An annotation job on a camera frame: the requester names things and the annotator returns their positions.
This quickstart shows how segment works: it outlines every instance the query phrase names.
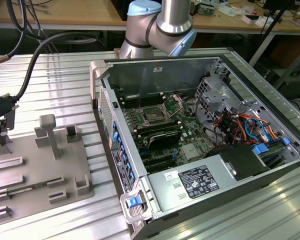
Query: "connector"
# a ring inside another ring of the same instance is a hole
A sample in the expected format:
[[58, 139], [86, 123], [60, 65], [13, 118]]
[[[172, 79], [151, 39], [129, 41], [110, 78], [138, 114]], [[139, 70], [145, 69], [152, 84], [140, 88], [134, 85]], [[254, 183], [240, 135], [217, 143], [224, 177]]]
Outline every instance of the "connector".
[[136, 177], [135, 177], [135, 175], [134, 175], [133, 172], [130, 172], [130, 174], [129, 174], [129, 179], [130, 179], [131, 183], [134, 184], [134, 182], [135, 182], [135, 180], [136, 180]]
[[129, 174], [130, 171], [131, 171], [131, 165], [130, 165], [130, 163], [128, 162], [128, 163], [126, 164], [126, 172]]
[[14, 98], [9, 94], [5, 96], [0, 96], [0, 117], [11, 112], [16, 106]]
[[128, 163], [128, 157], [127, 157], [127, 154], [123, 154], [123, 163], [124, 163], [124, 165], [126, 165], [127, 163]]

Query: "table leg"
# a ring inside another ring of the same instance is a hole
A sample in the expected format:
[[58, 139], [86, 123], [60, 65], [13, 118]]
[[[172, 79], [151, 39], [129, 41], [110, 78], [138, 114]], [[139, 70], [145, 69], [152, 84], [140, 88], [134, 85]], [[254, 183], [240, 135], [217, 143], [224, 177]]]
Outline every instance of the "table leg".
[[268, 47], [268, 45], [271, 43], [272, 39], [275, 37], [274, 33], [270, 33], [265, 40], [263, 41], [263, 43], [260, 45], [260, 47], [258, 48], [258, 50], [255, 52], [255, 54], [253, 55], [253, 57], [251, 58], [249, 64], [253, 67], [257, 61], [259, 60], [259, 58], [261, 57], [261, 55], [264, 53], [264, 51], [266, 50], [266, 48]]

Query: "motherboard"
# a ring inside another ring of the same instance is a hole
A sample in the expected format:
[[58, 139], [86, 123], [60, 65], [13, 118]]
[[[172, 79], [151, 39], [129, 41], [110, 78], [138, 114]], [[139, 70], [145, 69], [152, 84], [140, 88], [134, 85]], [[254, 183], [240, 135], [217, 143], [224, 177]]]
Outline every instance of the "motherboard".
[[122, 106], [134, 143], [149, 173], [200, 160], [214, 147], [196, 120], [191, 101], [187, 102], [178, 94], [159, 97], [163, 99], [159, 104], [144, 105], [142, 99], [135, 99], [140, 106]]

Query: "blue clip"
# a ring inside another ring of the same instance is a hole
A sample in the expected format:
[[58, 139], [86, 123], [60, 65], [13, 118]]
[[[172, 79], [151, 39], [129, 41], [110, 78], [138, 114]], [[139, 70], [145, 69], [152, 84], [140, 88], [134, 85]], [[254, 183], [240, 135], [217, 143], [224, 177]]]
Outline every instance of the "blue clip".
[[124, 164], [126, 164], [127, 161], [128, 161], [127, 155], [126, 155], [126, 154], [123, 154], [123, 162], [124, 162]]
[[264, 144], [264, 143], [261, 143], [261, 144], [258, 144], [256, 145], [254, 148], [253, 148], [253, 151], [260, 155], [260, 154], [263, 154], [267, 151], [269, 151], [269, 148], [267, 148], [267, 146]]
[[113, 137], [112, 137], [112, 139], [113, 139], [113, 141], [117, 141], [118, 140], [118, 137], [119, 137], [119, 133], [116, 131], [114, 134], [113, 134]]
[[126, 164], [126, 169], [127, 169], [128, 171], [130, 171], [130, 169], [131, 169], [131, 165], [130, 165], [129, 162]]
[[282, 139], [282, 141], [283, 141], [283, 143], [284, 143], [285, 145], [289, 145], [289, 144], [290, 144], [290, 140], [289, 140], [287, 137], [284, 137], [284, 138]]
[[128, 208], [133, 208], [142, 204], [141, 198], [139, 196], [132, 197], [126, 200]]
[[135, 180], [135, 175], [133, 172], [130, 172], [130, 178], [132, 182]]

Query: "metal bracket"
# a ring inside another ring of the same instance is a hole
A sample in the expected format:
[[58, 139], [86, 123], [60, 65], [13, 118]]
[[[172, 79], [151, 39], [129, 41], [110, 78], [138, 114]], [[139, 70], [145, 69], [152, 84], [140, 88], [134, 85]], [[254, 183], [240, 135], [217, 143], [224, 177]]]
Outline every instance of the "metal bracket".
[[[141, 214], [131, 216], [128, 206], [126, 204], [127, 199], [140, 196], [142, 199], [142, 203], [144, 204], [145, 211]], [[120, 196], [120, 204], [123, 210], [124, 219], [128, 224], [133, 224], [138, 221], [148, 220], [152, 217], [152, 207], [148, 204], [148, 197], [144, 194], [142, 184], [139, 182], [137, 187], [130, 192], [124, 193]]]
[[90, 63], [90, 95], [91, 99], [96, 99], [96, 79], [103, 77], [108, 70], [104, 60], [95, 60]]

